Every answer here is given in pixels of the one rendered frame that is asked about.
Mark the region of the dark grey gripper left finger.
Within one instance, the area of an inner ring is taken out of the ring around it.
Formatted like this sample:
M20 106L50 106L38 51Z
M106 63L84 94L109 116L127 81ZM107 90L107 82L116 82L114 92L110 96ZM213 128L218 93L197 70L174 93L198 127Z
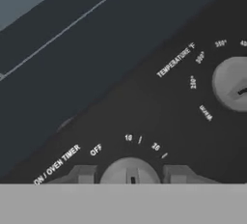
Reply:
M50 181L50 183L85 183L96 181L96 165L75 165L67 175Z

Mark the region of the black toaster oven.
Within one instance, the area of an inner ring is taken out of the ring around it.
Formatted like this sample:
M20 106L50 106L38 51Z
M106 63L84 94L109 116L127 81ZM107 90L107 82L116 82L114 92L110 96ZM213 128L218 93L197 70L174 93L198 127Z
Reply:
M137 157L160 183L165 165L187 165L217 183L247 184L247 113L212 88L215 68L233 56L247 56L247 0L215 0L0 183L50 183L75 165L96 165L100 183L111 163Z

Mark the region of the grey temperature knob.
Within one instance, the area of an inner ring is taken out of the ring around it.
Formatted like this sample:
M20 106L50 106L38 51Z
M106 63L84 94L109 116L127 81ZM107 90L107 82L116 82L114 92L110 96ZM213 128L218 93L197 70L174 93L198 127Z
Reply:
M225 59L214 70L212 88L228 109L247 113L247 56Z

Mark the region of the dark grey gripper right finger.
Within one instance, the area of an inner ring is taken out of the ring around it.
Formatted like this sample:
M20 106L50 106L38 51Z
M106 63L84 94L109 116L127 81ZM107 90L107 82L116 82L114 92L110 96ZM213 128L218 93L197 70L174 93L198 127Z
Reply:
M196 174L187 165L165 165L163 167L164 183L209 183L217 184L217 181Z

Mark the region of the grey timer knob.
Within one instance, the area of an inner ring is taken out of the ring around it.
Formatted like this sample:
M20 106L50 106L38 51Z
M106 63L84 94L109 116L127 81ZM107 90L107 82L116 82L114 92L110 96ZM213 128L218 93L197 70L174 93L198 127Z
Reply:
M145 160L137 157L124 157L114 161L106 168L100 183L152 184L160 183L160 178Z

